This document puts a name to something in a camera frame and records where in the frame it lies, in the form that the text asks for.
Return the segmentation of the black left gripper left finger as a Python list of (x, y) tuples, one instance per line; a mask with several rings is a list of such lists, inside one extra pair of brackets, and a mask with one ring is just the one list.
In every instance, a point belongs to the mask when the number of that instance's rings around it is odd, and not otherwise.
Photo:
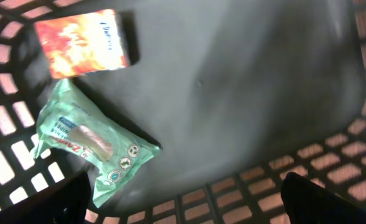
[(0, 223), (84, 223), (91, 186), (81, 171), (0, 211)]

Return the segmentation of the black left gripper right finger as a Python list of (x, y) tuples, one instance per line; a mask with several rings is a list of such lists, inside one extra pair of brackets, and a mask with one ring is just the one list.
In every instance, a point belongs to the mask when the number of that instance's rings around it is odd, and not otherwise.
[(281, 199), (291, 224), (366, 224), (366, 210), (295, 172), (283, 180)]

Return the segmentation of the green wet wipes pack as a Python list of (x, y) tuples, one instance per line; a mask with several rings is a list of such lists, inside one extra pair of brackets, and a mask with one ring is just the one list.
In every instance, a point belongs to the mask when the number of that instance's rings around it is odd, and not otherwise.
[(33, 158), (47, 149), (62, 149), (99, 170), (93, 192), (97, 208), (161, 152), (159, 146), (106, 117), (69, 79), (55, 84), (39, 113), (36, 130), (39, 141), (30, 152)]

